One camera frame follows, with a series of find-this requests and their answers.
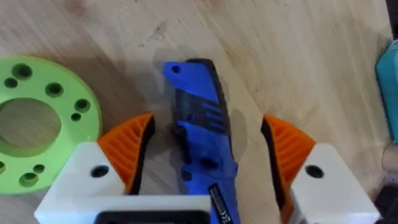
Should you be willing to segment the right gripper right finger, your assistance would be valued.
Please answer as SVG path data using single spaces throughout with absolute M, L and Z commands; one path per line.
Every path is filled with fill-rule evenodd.
M 263 134 L 281 223 L 377 223 L 380 213 L 338 151 L 271 115 Z

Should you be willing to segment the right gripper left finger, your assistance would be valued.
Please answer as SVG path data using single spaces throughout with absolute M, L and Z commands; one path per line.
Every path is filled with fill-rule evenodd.
M 56 181 L 51 197 L 138 194 L 146 147 L 155 132 L 152 113 L 135 116 L 97 141 L 80 143 Z

